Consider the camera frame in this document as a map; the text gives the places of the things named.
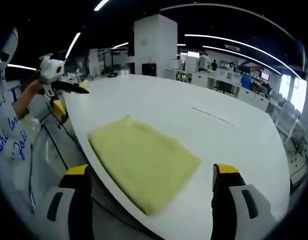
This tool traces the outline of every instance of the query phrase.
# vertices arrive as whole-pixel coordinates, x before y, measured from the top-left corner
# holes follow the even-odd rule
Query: white tabletop
[[[98,177],[131,215],[164,239],[210,239],[215,163],[235,166],[245,182],[269,200],[277,220],[285,215],[288,163],[266,113],[207,88],[143,75],[98,79],[90,82],[90,94],[66,93],[65,100],[75,133]],[[126,115],[178,139],[201,158],[188,184],[153,216],[145,216],[117,187],[87,138],[89,131]]]

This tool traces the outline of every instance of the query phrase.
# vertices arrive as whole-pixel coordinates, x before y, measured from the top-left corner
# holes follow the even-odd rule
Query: yellow object
[[[216,165],[218,166],[220,174],[238,173],[238,170],[231,165],[225,165],[225,164],[216,164]]]
[[[82,89],[85,89],[86,91],[89,92],[89,88],[88,88],[86,85],[80,83],[80,84],[79,84],[79,87],[82,88]]]
[[[69,169],[65,175],[84,175],[88,165],[76,166]]]
[[[146,215],[165,207],[200,165],[177,140],[130,116],[88,137],[106,171]]]
[[[55,100],[53,102],[53,112],[60,116],[66,115],[65,108],[60,100]]]

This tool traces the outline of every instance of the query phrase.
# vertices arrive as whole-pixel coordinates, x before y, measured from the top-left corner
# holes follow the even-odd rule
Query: white cabinet
[[[208,82],[208,75],[200,72],[193,72],[191,84],[206,88]]]
[[[254,102],[254,99],[255,99],[255,93],[241,87],[240,90],[239,90],[237,99],[239,99],[239,100],[241,100],[241,101],[243,101],[247,104],[253,105],[253,102]]]
[[[269,104],[269,100],[261,95],[255,94],[255,99],[253,102],[253,106],[262,110],[262,111],[266,111],[267,106]]]

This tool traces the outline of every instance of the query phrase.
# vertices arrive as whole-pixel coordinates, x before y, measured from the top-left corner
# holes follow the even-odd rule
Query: computer screen
[[[264,71],[260,71],[260,77],[266,81],[269,81],[269,74]]]

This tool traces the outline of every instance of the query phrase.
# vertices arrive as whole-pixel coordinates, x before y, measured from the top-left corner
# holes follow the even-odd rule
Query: white pillar
[[[177,23],[154,15],[135,22],[135,73],[142,74],[142,64],[155,63],[157,76],[163,78],[177,58]]]
[[[88,55],[88,67],[90,76],[100,75],[99,63],[98,63],[98,49],[93,48],[89,50]]]

